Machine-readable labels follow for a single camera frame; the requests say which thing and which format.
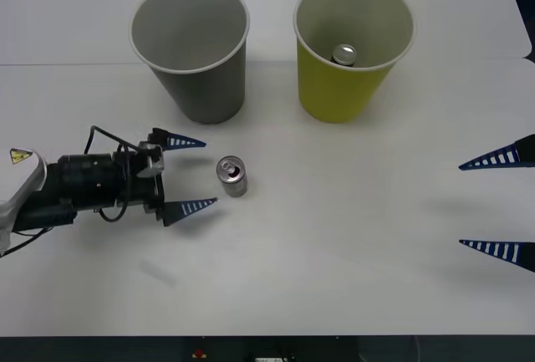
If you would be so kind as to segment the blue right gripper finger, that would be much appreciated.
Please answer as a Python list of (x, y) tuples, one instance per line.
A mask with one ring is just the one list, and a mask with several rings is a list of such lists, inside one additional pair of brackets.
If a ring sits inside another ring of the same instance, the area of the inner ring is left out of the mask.
[(490, 151), (459, 166), (461, 171), (498, 169), (498, 168), (533, 168), (534, 134), (516, 140), (514, 143)]
[(534, 242), (497, 242), (460, 239), (459, 243), (478, 252), (535, 272)]

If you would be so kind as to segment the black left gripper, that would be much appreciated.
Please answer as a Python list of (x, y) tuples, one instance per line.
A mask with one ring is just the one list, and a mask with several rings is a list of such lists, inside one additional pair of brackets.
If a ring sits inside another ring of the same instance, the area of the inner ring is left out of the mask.
[(203, 148), (206, 143), (188, 136), (171, 133), (160, 128), (153, 128), (150, 143), (160, 147), (132, 148), (119, 147), (113, 153), (112, 160), (118, 167), (120, 177), (119, 195), (115, 206), (120, 208), (119, 214), (112, 218), (119, 221), (129, 206), (142, 205), (147, 213), (157, 213), (165, 227), (169, 227), (199, 211), (206, 209), (218, 201), (216, 197), (164, 202), (165, 195), (162, 173), (165, 163), (163, 151)]

